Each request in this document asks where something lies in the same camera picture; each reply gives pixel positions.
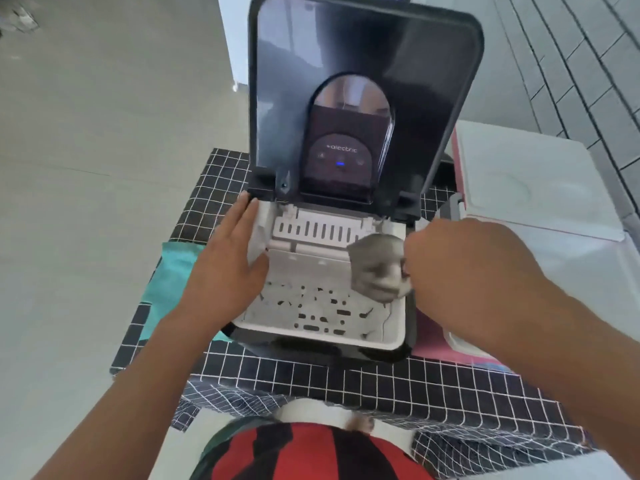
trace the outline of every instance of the black lid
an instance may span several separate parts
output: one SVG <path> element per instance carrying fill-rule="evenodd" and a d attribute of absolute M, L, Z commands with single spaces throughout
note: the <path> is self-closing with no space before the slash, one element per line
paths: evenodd
<path fill-rule="evenodd" d="M 250 191 L 419 217 L 420 192 L 482 53 L 482 28 L 465 13 L 385 0 L 253 0 Z"/>

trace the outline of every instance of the white container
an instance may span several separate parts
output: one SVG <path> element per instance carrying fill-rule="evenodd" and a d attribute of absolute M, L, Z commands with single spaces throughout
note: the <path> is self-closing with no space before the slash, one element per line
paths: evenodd
<path fill-rule="evenodd" d="M 404 239 L 403 224 L 260 202 L 248 252 L 268 244 L 267 282 L 234 321 L 240 328 L 394 350 L 404 342 L 405 300 L 382 305 L 351 290 L 348 244 L 376 232 Z"/>

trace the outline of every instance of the right hand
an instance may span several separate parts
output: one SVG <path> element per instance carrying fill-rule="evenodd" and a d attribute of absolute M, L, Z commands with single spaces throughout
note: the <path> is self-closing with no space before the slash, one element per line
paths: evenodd
<path fill-rule="evenodd" d="M 496 223 L 435 219 L 409 234 L 404 256 L 418 308 L 493 355 L 536 326 L 540 316 L 530 311 L 559 291 L 520 238 Z"/>

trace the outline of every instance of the white cooler lid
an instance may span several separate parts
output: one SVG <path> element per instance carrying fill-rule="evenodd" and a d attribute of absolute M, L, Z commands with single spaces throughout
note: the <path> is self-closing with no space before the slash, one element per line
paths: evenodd
<path fill-rule="evenodd" d="M 611 197 L 580 142 L 470 121 L 457 122 L 452 139 L 469 217 L 624 240 Z"/>

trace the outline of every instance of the black and white grid tablecloth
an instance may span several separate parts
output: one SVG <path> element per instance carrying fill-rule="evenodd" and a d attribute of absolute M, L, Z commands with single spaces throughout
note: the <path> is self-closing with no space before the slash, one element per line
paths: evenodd
<path fill-rule="evenodd" d="M 246 153 L 214 149 L 170 240 L 206 243 L 246 186 Z M 422 197 L 433 218 L 453 189 Z M 140 352 L 148 316 L 141 303 L 111 366 L 123 370 Z M 185 430 L 201 407 L 234 416 L 268 415 L 297 397 L 368 411 L 414 429 L 413 456 L 441 478 L 539 463 L 592 451 L 562 407 L 515 374 L 419 357 L 345 371 L 260 358 L 244 347 L 212 342 L 196 364 L 173 418 Z"/>

